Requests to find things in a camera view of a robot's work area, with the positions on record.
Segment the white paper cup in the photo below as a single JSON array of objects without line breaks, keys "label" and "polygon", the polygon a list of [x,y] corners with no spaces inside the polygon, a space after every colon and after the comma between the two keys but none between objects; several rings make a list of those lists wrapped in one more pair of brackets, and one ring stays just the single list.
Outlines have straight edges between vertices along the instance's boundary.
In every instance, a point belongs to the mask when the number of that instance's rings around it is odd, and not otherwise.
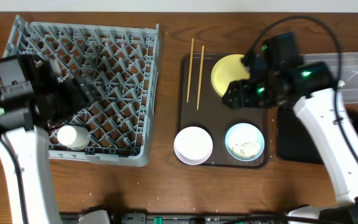
[{"label": "white paper cup", "polygon": [[81,126],[64,125],[57,132],[60,144],[74,150],[83,150],[89,143],[89,131]]}]

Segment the light blue bowl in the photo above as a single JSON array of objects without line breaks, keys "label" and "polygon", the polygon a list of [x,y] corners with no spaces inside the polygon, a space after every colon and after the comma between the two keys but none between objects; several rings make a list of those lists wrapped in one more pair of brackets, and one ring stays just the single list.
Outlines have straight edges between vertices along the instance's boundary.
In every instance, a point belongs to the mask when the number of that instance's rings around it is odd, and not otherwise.
[{"label": "light blue bowl", "polygon": [[228,153],[243,162],[258,159],[265,149],[264,135],[250,123],[238,123],[230,127],[224,143]]}]

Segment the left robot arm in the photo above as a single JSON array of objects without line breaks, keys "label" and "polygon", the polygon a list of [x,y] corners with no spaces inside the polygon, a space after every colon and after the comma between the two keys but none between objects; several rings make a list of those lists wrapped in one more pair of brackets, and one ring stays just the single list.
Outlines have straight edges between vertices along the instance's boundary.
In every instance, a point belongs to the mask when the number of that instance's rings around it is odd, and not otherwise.
[{"label": "left robot arm", "polygon": [[38,55],[0,58],[0,161],[13,223],[61,223],[49,159],[50,124],[98,100],[83,77],[61,81],[60,67]]}]

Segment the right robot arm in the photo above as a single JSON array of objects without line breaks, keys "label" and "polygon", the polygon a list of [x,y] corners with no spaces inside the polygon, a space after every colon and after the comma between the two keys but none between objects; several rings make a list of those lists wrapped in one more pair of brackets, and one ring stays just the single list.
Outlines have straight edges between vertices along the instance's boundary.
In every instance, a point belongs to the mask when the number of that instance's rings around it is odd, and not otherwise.
[{"label": "right robot arm", "polygon": [[289,104],[311,136],[328,170],[337,207],[304,206],[279,216],[286,223],[358,223],[358,135],[324,62],[305,64],[295,36],[267,39],[262,55],[241,60],[250,77],[230,82],[223,103],[230,108],[271,108]]}]

